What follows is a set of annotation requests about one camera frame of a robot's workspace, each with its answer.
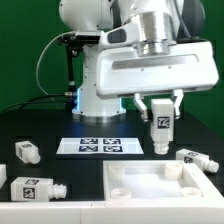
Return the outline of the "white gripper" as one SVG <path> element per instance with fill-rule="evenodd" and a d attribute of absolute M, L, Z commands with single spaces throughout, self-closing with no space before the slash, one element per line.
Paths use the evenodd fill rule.
<path fill-rule="evenodd" d="M 133 97 L 134 105 L 148 121 L 142 96 L 170 94 L 174 118 L 180 118 L 184 92 L 211 89 L 219 80 L 209 42 L 170 47 L 168 55 L 139 57 L 133 47 L 100 53 L 96 69 L 96 93 L 102 99 Z"/>

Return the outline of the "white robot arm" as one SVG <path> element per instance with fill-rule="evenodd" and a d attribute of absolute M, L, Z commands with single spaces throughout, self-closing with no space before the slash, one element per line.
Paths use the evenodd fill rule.
<path fill-rule="evenodd" d="M 211 89 L 219 76 L 209 41 L 199 37 L 200 0 L 61 0 L 69 45 L 84 53 L 83 84 L 73 116 L 106 122 L 132 97 L 143 116 L 148 95 Z"/>

